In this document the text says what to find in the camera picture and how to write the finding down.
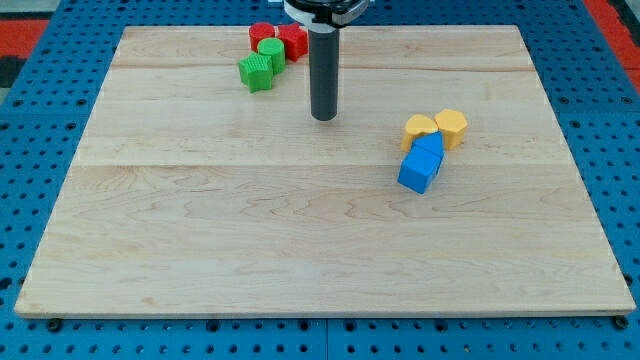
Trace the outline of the robot arm flange black white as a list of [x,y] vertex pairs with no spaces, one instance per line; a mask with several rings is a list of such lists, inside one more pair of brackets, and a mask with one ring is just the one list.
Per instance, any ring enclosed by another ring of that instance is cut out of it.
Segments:
[[369,0],[285,0],[284,10],[312,32],[331,33],[354,22],[369,5]]

